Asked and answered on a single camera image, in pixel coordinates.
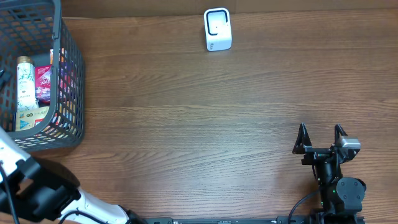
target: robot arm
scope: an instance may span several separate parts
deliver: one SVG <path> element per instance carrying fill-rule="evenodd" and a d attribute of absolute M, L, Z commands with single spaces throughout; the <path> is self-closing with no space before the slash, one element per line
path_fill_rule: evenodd
<path fill-rule="evenodd" d="M 139 220 L 131 211 L 119 205 L 110 205 L 81 189 L 78 179 L 64 166 L 45 159 L 34 158 L 20 149 L 0 128 L 0 160 L 13 194 L 17 216 L 40 222 L 44 218 L 62 219 L 78 223 L 126 224 Z M 31 184 L 20 189 L 20 183 L 30 179 Z M 10 213 L 7 192 L 0 188 L 0 210 Z M 87 214 L 76 215 L 79 211 Z"/>

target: can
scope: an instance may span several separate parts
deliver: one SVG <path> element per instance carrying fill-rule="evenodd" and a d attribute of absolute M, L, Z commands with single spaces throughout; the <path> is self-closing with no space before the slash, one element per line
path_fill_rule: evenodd
<path fill-rule="evenodd" d="M 35 68 L 30 57 L 17 58 L 17 79 L 18 112 L 39 108 L 35 96 Z"/>

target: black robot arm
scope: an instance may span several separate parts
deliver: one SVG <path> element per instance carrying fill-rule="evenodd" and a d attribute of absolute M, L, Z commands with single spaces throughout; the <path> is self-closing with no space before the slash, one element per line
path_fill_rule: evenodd
<path fill-rule="evenodd" d="M 356 214 L 362 210 L 366 185 L 360 179 L 343 177 L 340 169 L 340 164 L 354 159 L 360 150 L 358 138 L 349 137 L 339 124 L 335 126 L 334 143 L 315 149 L 305 125 L 300 125 L 293 153 L 303 154 L 302 164 L 313 167 L 323 207 L 311 211 L 309 223 L 363 222 Z"/>

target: wooden table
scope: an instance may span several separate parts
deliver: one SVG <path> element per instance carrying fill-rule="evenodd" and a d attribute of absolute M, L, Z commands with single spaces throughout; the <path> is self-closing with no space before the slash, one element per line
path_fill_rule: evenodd
<path fill-rule="evenodd" d="M 33 155 L 143 217 L 276 217 L 317 187 L 292 154 L 299 124 L 329 147 L 341 123 L 362 143 L 342 165 L 368 185 L 361 215 L 397 223 L 398 9 L 231 21 L 232 49 L 212 53 L 202 16 L 67 21 L 86 62 L 85 139 Z"/>

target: white device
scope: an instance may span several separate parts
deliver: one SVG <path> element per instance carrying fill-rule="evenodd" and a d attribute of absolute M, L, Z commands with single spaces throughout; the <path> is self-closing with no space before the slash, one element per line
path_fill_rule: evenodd
<path fill-rule="evenodd" d="M 208 9 L 205 19 L 206 44 L 208 51 L 227 50 L 232 46 L 231 19 L 226 8 Z"/>

